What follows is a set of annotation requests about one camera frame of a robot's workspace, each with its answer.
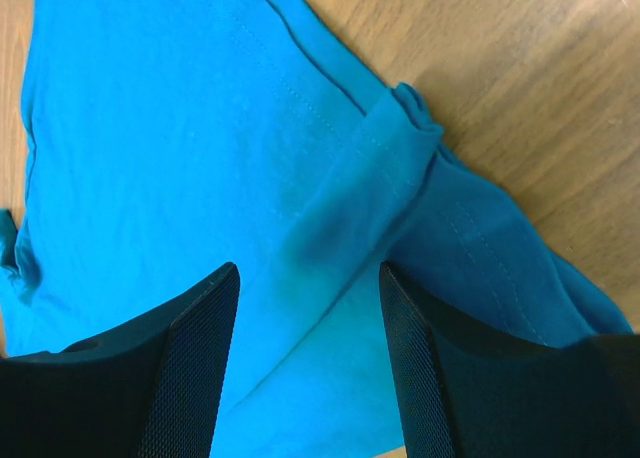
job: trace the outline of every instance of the turquoise fabric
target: turquoise fabric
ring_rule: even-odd
[[[61,350],[235,262],[213,456],[402,444],[385,259],[525,339],[630,332],[303,0],[36,0],[22,109],[17,236],[0,213],[9,353]]]

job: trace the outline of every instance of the stitched seam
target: stitched seam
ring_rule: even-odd
[[[238,39],[237,39],[235,36],[232,36],[232,37],[231,37],[231,40],[233,41],[233,43],[235,43],[236,45],[238,45],[238,46],[239,46],[239,47],[244,51],[244,53],[245,53],[247,56],[250,56],[250,57],[255,58],[255,57],[254,57],[254,55],[252,55],[252,54],[249,52],[249,50],[248,50],[248,49],[247,49],[247,48],[246,48],[242,43],[240,43],[240,42],[238,41]],[[263,69],[264,69],[264,65],[263,65],[263,63],[261,63],[261,62],[260,62],[260,60],[255,59],[255,62],[256,62],[256,63],[257,63],[261,68],[263,68]],[[276,100],[277,100],[278,102],[283,103],[283,104],[286,104],[286,103],[284,103],[284,101],[282,100],[282,97],[281,97],[281,96],[276,92],[276,90],[275,90],[274,88],[270,87],[270,91],[271,91],[271,94],[274,96],[274,98],[276,98]],[[290,111],[294,116],[296,116],[296,117],[298,117],[298,118],[302,118],[302,117],[300,116],[300,114],[299,114],[295,109],[293,109],[293,108],[291,108],[291,107],[288,107],[288,111]],[[331,153],[331,154],[330,154],[330,157],[331,157],[331,160],[332,160],[332,161],[336,161],[336,160],[335,160],[335,155],[334,155],[333,153]],[[291,181],[285,181],[285,180],[283,180],[283,182],[284,182],[284,183],[286,183],[287,185],[290,185],[290,184],[292,183]],[[305,210],[306,210],[307,206],[309,206],[309,202],[307,202],[307,203],[305,204],[305,206],[303,207],[303,210],[302,210],[301,214],[304,214],[304,212],[305,212]],[[265,270],[265,269],[267,269],[267,268],[269,267],[269,265],[271,265],[271,263],[273,263],[274,257],[275,257],[275,253],[273,253],[272,251],[270,251],[270,252],[269,252],[269,257],[268,257],[267,259],[265,259],[265,260],[264,260],[264,264],[263,264],[263,266],[259,269],[259,271],[257,271],[257,272],[256,272],[256,274],[255,274],[254,278],[253,278],[250,282],[248,282],[248,283],[247,283],[247,285],[245,286],[245,288],[244,288],[244,289],[245,289],[245,292],[248,292],[248,291],[252,288],[252,286],[255,284],[255,281],[258,279],[258,277],[262,275],[262,273],[264,272],[264,270]]]
[[[531,329],[531,331],[533,331],[533,334],[536,335],[536,337],[540,340],[540,342],[543,345],[547,345],[546,341],[542,339],[542,337],[540,336],[540,334],[538,333],[538,331],[533,327],[533,325],[531,324],[531,322],[529,321],[529,319],[527,318],[527,315],[525,314],[524,310],[522,309],[522,305],[520,303],[520,298],[518,296],[518,290],[516,288],[516,284],[513,281],[513,278],[511,277],[511,274],[509,273],[509,270],[504,266],[504,264],[502,263],[502,261],[498,258],[498,256],[496,255],[495,251],[493,250],[493,248],[491,248],[491,246],[489,245],[489,243],[487,243],[487,240],[485,239],[484,235],[482,234],[482,232],[480,231],[480,228],[478,227],[478,224],[474,221],[474,219],[471,217],[471,215],[469,214],[469,212],[467,211],[467,209],[462,206],[459,202],[456,202],[456,205],[458,206],[458,208],[460,208],[462,210],[462,212],[466,215],[466,217],[469,219],[469,221],[471,222],[471,224],[473,225],[473,227],[476,230],[476,233],[478,234],[478,237],[480,238],[480,241],[484,244],[485,248],[487,249],[487,251],[489,252],[489,254],[491,254],[491,256],[493,257],[494,261],[498,264],[498,267],[500,268],[500,270],[502,271],[502,274],[505,276],[505,278],[507,279],[507,281],[509,282],[509,285],[511,286],[511,291],[513,293],[513,298],[515,300],[516,303],[516,307],[518,309],[518,311],[520,312],[520,315],[522,316],[522,318],[524,319],[525,323],[527,324],[527,326]]]
[[[297,93],[293,88],[291,88],[291,86],[289,85],[289,83],[282,77],[282,75],[280,73],[278,73],[278,69],[275,66],[275,63],[273,61],[273,59],[271,59],[269,50],[267,49],[267,47],[264,45],[264,43],[249,29],[247,28],[247,26],[245,25],[245,23],[240,20],[237,15],[235,15],[233,13],[233,11],[231,11],[231,9],[229,8],[228,4],[227,4],[227,0],[220,0],[220,2],[222,3],[222,5],[224,6],[225,12],[228,16],[230,16],[241,28],[242,30],[256,43],[258,44],[258,46],[260,46],[260,48],[262,49],[262,51],[264,52],[265,56],[267,57],[267,62],[270,66],[270,68],[276,72],[276,75],[280,81],[280,83],[282,83],[285,87],[285,89],[289,92],[289,94],[291,94],[291,96],[293,96],[294,98],[296,98],[300,103],[302,103],[303,105],[305,105],[307,107],[307,109],[309,109],[309,111],[311,111],[316,118],[331,132],[331,134],[338,139],[338,142],[340,144],[342,144],[342,140],[340,139],[340,136],[338,135],[338,133],[336,132],[335,128],[331,125],[331,123],[329,123],[327,121],[327,119],[322,116],[308,101],[306,101],[304,99],[304,97],[302,97],[299,93]],[[251,54],[245,49],[245,53],[249,54],[249,56],[251,56]],[[386,151],[389,155],[390,155],[390,159],[393,159],[394,161],[399,161],[398,160],[398,156],[391,152],[391,150],[389,150],[388,146],[384,146],[381,143],[379,143],[377,140],[373,139],[368,133],[364,132],[364,130],[362,130],[362,134],[368,138],[374,145],[376,145],[378,148],[383,149],[384,151]],[[396,188],[394,187],[393,181],[391,180],[391,177],[389,176],[389,174],[387,173],[386,170],[384,170],[383,168],[381,168],[380,166],[378,166],[377,164],[375,164],[375,162],[373,162],[373,160],[368,157],[365,156],[359,149],[356,149],[355,152],[360,155],[362,158],[364,158],[366,161],[369,161],[371,163],[373,163],[375,166],[376,171],[380,171],[382,172],[382,174],[384,175],[387,183],[389,184],[393,194],[399,198],[398,192],[396,190]],[[412,181],[408,181],[405,180],[405,184],[408,184],[409,186],[415,186],[416,184]]]
[[[489,277],[487,276],[487,274],[482,271],[481,267],[478,266],[478,262],[473,258],[473,256],[471,255],[471,252],[469,251],[469,249],[465,246],[464,244],[464,240],[462,239],[462,235],[460,234],[460,231],[458,230],[458,228],[456,227],[456,225],[453,224],[453,221],[451,221],[449,218],[447,218],[447,216],[442,213],[441,211],[438,212],[438,214],[444,218],[444,220],[449,223],[449,225],[451,225],[451,228],[453,229],[453,232],[456,234],[456,236],[458,237],[458,241],[460,242],[460,246],[462,247],[462,249],[464,250],[464,252],[466,253],[467,257],[469,258],[469,260],[471,261],[471,263],[473,264],[473,266],[475,267],[476,271],[478,271],[480,273],[480,275],[482,276],[482,278],[485,280],[485,282],[487,283],[487,286],[489,287],[489,290],[491,291],[491,294],[493,295],[493,298],[496,301],[496,305],[498,305],[498,314],[500,315],[500,321],[502,321],[502,325],[506,328],[506,330],[513,334],[511,332],[511,327],[507,324],[507,321],[505,320],[504,317],[504,310],[502,308],[502,303],[500,302],[500,299],[498,298],[498,294],[496,293],[496,290],[493,288],[493,286],[491,285],[491,280],[489,280]]]

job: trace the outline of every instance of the wood grain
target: wood grain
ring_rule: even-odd
[[[31,38],[33,0],[0,0],[0,208],[24,216],[27,147],[20,118],[22,75]],[[0,355],[5,336],[0,315]]]
[[[640,0],[308,1],[640,330]],[[19,218],[31,0],[0,19],[0,206]]]

